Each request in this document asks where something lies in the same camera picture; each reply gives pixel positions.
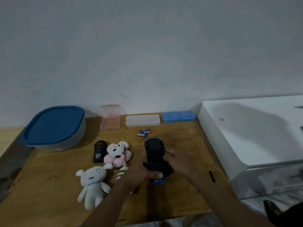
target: hand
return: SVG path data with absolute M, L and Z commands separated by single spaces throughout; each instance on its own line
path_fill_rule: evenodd
M 165 152 L 163 159 L 169 162 L 175 172 L 180 173 L 187 180 L 194 172 L 198 172 L 194 161 L 186 153 L 175 149 L 166 149 Z
M 128 168 L 125 174 L 119 179 L 124 180 L 130 190 L 141 185 L 146 179 L 161 179 L 163 174 L 158 171 L 149 171 L 143 166 L 143 161 L 145 159 L 146 151 L 142 150 L 138 158 L 134 163 Z

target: pink flower plush toy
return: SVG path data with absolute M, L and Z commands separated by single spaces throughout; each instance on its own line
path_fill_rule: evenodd
M 104 157 L 104 163 L 111 163 L 115 168 L 126 166 L 126 162 L 131 159 L 131 152 L 127 150 L 128 148 L 128 143 L 124 141 L 110 144 L 106 149 L 108 155 Z

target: plush toy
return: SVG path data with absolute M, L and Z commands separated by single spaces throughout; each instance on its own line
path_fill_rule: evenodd
M 79 170 L 76 176 L 80 176 L 81 185 L 84 186 L 81 191 L 78 202 L 82 201 L 85 196 L 85 209 L 92 210 L 97 207 L 103 200 L 105 194 L 108 194 L 111 188 L 103 180 L 106 178 L 106 170 L 112 169 L 112 164 L 94 166 L 87 171 Z
M 127 150 L 128 147 L 128 143 L 124 141 L 118 144 L 110 144 L 106 149 L 108 155 L 104 157 L 104 163 L 112 163 L 116 168 L 126 166 L 126 162 L 131 159 L 131 152 Z

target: forearm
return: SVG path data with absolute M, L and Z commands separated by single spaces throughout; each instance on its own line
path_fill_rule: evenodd
M 115 226 L 123 203 L 130 192 L 131 189 L 128 188 L 123 177 L 117 180 L 109 194 L 83 222 L 81 227 Z
M 225 227 L 274 227 L 200 172 L 192 173 L 188 179 Z

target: plush toy ear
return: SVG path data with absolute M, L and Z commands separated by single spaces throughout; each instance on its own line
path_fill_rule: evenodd
M 78 170 L 76 173 L 76 176 L 81 177 L 83 175 L 84 171 L 83 170 Z
M 112 168 L 113 168 L 113 164 L 111 164 L 111 163 L 105 164 L 105 165 L 103 166 L 103 168 L 104 168 L 104 169 L 112 169 Z
M 129 144 L 127 142 L 125 142 L 125 141 L 121 141 L 121 142 L 119 142 L 119 144 L 123 144 L 126 149 L 129 148 Z
M 108 147 L 107 147 L 107 152 L 109 153 L 112 149 L 113 149 L 113 147 L 114 147 L 114 143 L 112 143 L 112 144 L 110 144 Z

